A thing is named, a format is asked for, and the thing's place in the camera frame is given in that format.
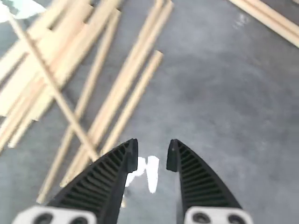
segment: wooden dowel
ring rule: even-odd
[[[30,116],[27,115],[24,117],[23,121],[20,123],[17,131],[12,136],[11,140],[8,143],[9,148],[15,148],[16,145],[19,143],[25,132],[27,131],[28,127],[33,123],[33,120]]]
[[[74,38],[74,41],[69,47],[70,49],[60,61],[60,65],[55,72],[57,84],[63,86],[70,78],[73,71],[77,68],[96,38],[102,32],[111,12],[114,8],[117,8],[120,3],[121,0],[101,1],[95,8],[88,24],[86,24],[80,33]],[[52,99],[53,97],[47,97],[42,101],[45,108],[48,108]],[[33,114],[36,116],[34,119],[39,119],[43,112],[44,109],[34,112]]]
[[[76,131],[76,134],[81,142],[86,146],[86,149],[88,151],[88,154],[92,158],[93,161],[96,161],[98,158],[98,155],[96,151],[93,148],[93,144],[88,139],[85,131],[81,128],[80,124],[78,123],[75,115],[70,110],[69,106],[67,105],[66,101],[64,100],[61,92],[59,91],[59,88],[55,81],[53,80],[53,77],[44,64],[43,60],[40,57],[40,54],[38,50],[35,48],[29,37],[27,37],[26,33],[22,30],[18,22],[14,19],[14,17],[8,12],[8,18],[9,22],[12,25],[15,33],[18,35],[18,37],[24,41],[26,46],[28,47],[29,53],[36,59],[36,62],[41,70],[41,75],[44,78],[44,80],[48,83],[49,86],[52,87],[52,93],[57,101],[57,104],[61,108],[62,112],[65,114],[65,117],[68,119],[68,121],[73,125],[73,129]]]
[[[78,28],[82,26],[83,20],[89,16],[93,7],[88,4],[88,0],[76,0],[71,4],[70,8],[65,13],[65,18],[61,20],[51,35],[45,36],[36,46],[42,53],[42,57],[44,61],[47,62],[49,66],[49,70],[55,72],[57,70],[57,66],[61,61],[54,63],[55,59],[58,58],[64,50],[64,46],[69,42],[70,37],[74,38],[74,36],[78,33]],[[25,58],[20,68],[17,69],[12,80],[8,82],[5,89],[0,94],[0,99],[7,99],[9,97],[11,100],[7,100],[4,105],[1,105],[0,111],[2,115],[7,112],[12,104],[14,103],[14,99],[16,99],[20,94],[22,94],[22,90],[24,86],[30,84],[30,78],[35,76],[35,61],[32,56],[28,56]],[[31,111],[36,111],[36,107],[30,109]]]
[[[132,63],[132,61],[135,60],[136,55],[138,54],[138,51],[140,50],[140,47],[144,44],[146,38],[148,37],[156,19],[157,16],[159,15],[159,13],[161,12],[163,6],[163,1],[162,0],[156,0],[154,6],[151,8],[148,17],[146,18],[146,21],[144,23],[144,25],[142,26],[137,41],[134,44],[134,46],[132,47],[131,51],[129,52],[128,57],[126,58],[122,68],[121,68],[121,72],[119,73],[116,81],[114,82],[111,91],[109,92],[109,95],[107,96],[107,99],[109,98],[110,100],[105,100],[106,102],[106,107],[111,107],[110,104],[113,104],[113,100],[112,98],[114,97],[114,94],[116,91],[118,91],[119,88],[124,88],[122,85],[125,82],[125,79],[127,79],[126,76],[123,75],[123,73],[129,69],[130,64]],[[103,114],[105,114],[104,112],[105,108],[104,106],[101,107],[94,123],[93,126],[98,126],[98,121],[104,120],[105,118],[103,118]],[[78,152],[76,154],[76,156],[74,157],[72,163],[70,164],[68,170],[66,171],[66,174],[64,175],[62,181],[60,182],[60,186],[64,187],[67,182],[68,179],[70,177],[70,175],[72,174],[72,172],[74,171],[75,167],[77,166],[77,163],[79,162],[80,158],[84,156],[84,151],[82,150],[81,152]]]
[[[95,87],[97,78],[100,74],[100,71],[102,70],[104,61],[108,55],[110,45],[112,43],[114,34],[116,32],[116,28],[117,28],[117,24],[120,19],[120,15],[121,15],[120,11],[115,9],[111,16],[111,19],[109,20],[107,29],[104,33],[101,44],[98,48],[97,55],[94,59],[90,74],[85,82],[80,99],[76,106],[75,115],[77,116],[78,120],[82,117],[82,115],[86,109],[89,98],[90,98],[90,96],[93,92],[93,89]],[[72,137],[73,137],[73,128],[72,128],[72,126],[69,126],[64,134],[62,144],[57,151],[56,157],[51,165],[51,168],[50,168],[50,170],[47,174],[47,177],[44,181],[44,184],[43,184],[42,188],[40,189],[39,196],[38,196],[36,202],[38,202],[38,203],[44,202],[46,195],[54,182],[54,179],[59,170],[59,167],[61,166],[61,163],[63,162],[63,159],[68,151]]]
[[[153,77],[154,72],[157,70],[161,60],[163,58],[163,54],[160,51],[155,51],[154,55],[150,59],[147,68],[141,75],[140,80],[136,84],[130,99],[128,100],[125,108],[123,109],[122,113],[120,114],[114,128],[112,129],[108,139],[106,140],[102,150],[100,151],[100,156],[106,154],[110,151],[116,141],[118,140],[121,132],[123,131],[126,123],[128,122],[129,118],[131,117],[134,109],[136,108],[141,96],[143,95],[145,88],[149,84],[151,78]]]
[[[20,103],[11,111],[9,116],[4,120],[0,128],[0,153],[3,151],[5,144],[10,139],[15,129],[31,107],[36,97],[37,89],[27,88],[26,91],[29,93],[29,97],[23,97],[20,99]]]
[[[286,29],[284,26],[276,22],[274,19],[269,17],[267,14],[260,11],[258,8],[252,6],[245,0],[229,0],[234,5],[238,6],[240,9],[244,10],[261,23],[275,31],[277,34],[281,35],[283,38],[288,40],[290,43],[294,44],[297,48],[299,48],[299,37],[295,35],[290,30]]]
[[[109,124],[113,118],[113,116],[116,113],[116,110],[118,109],[119,105],[121,104],[122,100],[126,96],[128,90],[130,89],[130,86],[132,85],[132,82],[134,81],[134,78],[137,75],[138,70],[142,67],[148,53],[150,52],[151,48],[153,47],[155,40],[157,39],[159,33],[162,30],[162,27],[166,23],[171,11],[173,8],[173,3],[171,1],[168,1],[166,6],[162,9],[151,33],[149,34],[147,40],[145,41],[144,45],[142,46],[142,49],[140,50],[138,57],[135,59],[134,64],[130,65],[129,69],[122,69],[118,78],[122,81],[122,88],[118,88],[115,90],[112,88],[110,91],[107,99],[105,100],[103,106],[101,107],[95,121],[93,122],[88,135],[90,136],[91,140],[94,142],[95,145],[97,145],[100,141],[100,139],[105,134],[105,131],[109,127]],[[81,145],[77,155],[75,156],[75,159],[78,155],[80,155],[80,151],[83,151],[84,146]],[[86,156],[81,158],[81,163],[86,163],[86,160],[88,161],[88,158]],[[76,165],[71,164],[69,167],[67,174],[70,176],[73,174],[74,170],[70,170],[71,167],[76,167]],[[66,182],[61,182],[61,186],[64,186],[68,181],[68,177],[64,177],[64,180],[67,180]]]
[[[299,26],[260,0],[245,0],[299,37]]]
[[[60,16],[72,0],[57,0],[28,29],[33,40],[40,40],[47,28]],[[10,70],[25,55],[25,47],[21,41],[16,41],[13,46],[0,59],[0,84],[9,74]]]

